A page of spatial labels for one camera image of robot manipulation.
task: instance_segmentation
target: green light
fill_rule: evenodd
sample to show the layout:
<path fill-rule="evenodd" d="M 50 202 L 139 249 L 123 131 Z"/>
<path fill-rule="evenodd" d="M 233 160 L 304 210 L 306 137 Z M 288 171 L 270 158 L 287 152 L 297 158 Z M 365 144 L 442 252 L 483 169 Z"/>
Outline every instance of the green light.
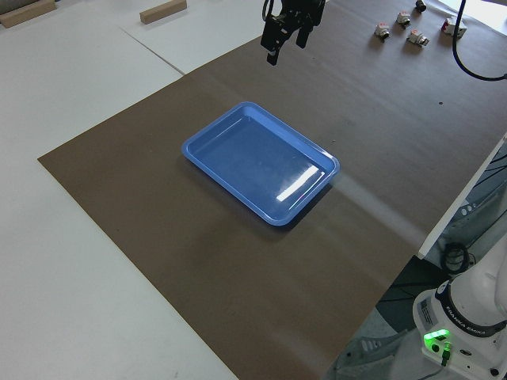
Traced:
<path fill-rule="evenodd" d="M 441 330 L 438 330 L 435 332 L 429 332 L 429 333 L 425 334 L 425 340 L 431 340 L 433 338 L 437 338 L 439 336 L 444 336 L 444 335 L 448 335 L 448 334 L 449 334 L 449 330 L 446 330 L 446 329 L 441 329 Z"/>

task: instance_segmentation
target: tray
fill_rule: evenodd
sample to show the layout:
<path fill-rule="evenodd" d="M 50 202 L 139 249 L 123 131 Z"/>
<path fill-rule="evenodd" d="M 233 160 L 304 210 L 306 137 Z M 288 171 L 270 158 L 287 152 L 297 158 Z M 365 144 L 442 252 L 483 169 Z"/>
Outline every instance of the tray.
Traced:
<path fill-rule="evenodd" d="M 233 107 L 181 150 L 274 226 L 289 223 L 340 169 L 335 157 L 251 102 Z"/>

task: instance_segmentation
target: brown paper sheet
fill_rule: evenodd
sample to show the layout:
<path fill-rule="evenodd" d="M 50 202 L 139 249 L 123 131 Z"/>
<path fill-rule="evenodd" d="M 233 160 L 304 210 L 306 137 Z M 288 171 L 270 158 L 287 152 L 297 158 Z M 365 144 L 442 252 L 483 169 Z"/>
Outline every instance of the brown paper sheet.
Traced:
<path fill-rule="evenodd" d="M 414 15 L 424 48 L 397 26 L 385 44 L 372 35 L 399 7 L 330 2 L 278 66 L 254 40 L 40 159 L 241 380 L 320 378 L 505 133 L 505 83 L 459 70 L 443 13 Z M 503 72 L 505 40 L 468 26 L 463 60 Z M 341 161 L 288 228 L 181 155 L 240 101 Z"/>

